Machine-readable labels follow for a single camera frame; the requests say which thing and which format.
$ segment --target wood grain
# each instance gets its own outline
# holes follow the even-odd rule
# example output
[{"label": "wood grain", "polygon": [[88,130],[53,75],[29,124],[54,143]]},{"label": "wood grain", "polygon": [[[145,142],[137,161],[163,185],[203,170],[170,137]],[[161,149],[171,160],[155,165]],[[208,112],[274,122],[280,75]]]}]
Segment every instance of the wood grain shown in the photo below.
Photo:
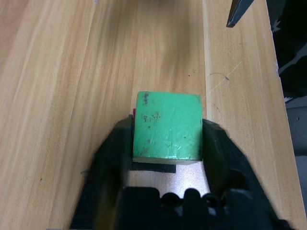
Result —
[{"label": "wood grain", "polygon": [[[200,94],[280,216],[307,229],[266,2],[233,29],[230,4],[0,0],[0,229],[67,227],[82,171],[139,91]],[[162,192],[206,192],[201,167],[179,171]],[[137,172],[130,184],[169,179]]]}]

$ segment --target wooden surface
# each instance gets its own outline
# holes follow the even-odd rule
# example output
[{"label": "wooden surface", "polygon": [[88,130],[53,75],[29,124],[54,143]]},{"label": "wooden surface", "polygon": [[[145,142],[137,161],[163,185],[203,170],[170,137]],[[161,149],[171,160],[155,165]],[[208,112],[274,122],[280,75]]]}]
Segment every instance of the wooden surface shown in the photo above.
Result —
[{"label": "wooden surface", "polygon": [[[278,214],[307,229],[266,2],[232,29],[230,5],[0,0],[0,229],[67,227],[82,172],[139,91],[200,94],[203,116],[247,155]],[[130,184],[203,193],[202,170],[169,181],[136,172]]]}]

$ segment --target black object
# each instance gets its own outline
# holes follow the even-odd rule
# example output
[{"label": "black object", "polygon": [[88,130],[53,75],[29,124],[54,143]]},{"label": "black object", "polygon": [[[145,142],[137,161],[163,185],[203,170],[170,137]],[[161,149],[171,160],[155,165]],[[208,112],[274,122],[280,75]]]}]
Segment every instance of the black object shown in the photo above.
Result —
[{"label": "black object", "polygon": [[175,164],[152,164],[131,162],[130,171],[153,171],[160,173],[176,173]]},{"label": "black object", "polygon": [[278,66],[281,68],[307,43],[307,0],[287,0],[273,33]]},{"label": "black object", "polygon": [[227,21],[227,27],[234,27],[245,14],[254,0],[233,0]]},{"label": "black object", "polygon": [[212,193],[184,199],[155,188],[124,187],[133,119],[119,122],[99,148],[72,229],[289,230],[276,216],[249,162],[217,124],[203,120],[203,163]]}]

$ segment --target green cube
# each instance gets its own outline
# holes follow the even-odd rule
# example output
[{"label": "green cube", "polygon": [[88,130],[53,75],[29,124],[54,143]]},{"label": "green cube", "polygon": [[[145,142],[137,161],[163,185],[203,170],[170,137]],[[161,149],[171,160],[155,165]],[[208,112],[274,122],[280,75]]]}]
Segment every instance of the green cube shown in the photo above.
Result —
[{"label": "green cube", "polygon": [[191,164],[202,160],[202,107],[198,95],[140,92],[133,161]]}]

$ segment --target light wood tabletop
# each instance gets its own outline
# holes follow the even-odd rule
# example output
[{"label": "light wood tabletop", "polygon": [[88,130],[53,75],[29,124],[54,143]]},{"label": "light wood tabletop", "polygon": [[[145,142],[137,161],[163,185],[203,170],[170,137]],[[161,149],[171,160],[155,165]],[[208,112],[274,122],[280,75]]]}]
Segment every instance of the light wood tabletop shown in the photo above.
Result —
[{"label": "light wood tabletop", "polygon": [[[230,5],[0,0],[0,229],[68,227],[92,154],[139,91],[200,94],[279,216],[307,229],[266,1],[231,29]],[[160,192],[206,192],[199,165],[178,172],[187,183]],[[136,172],[130,184],[168,179]]]}]

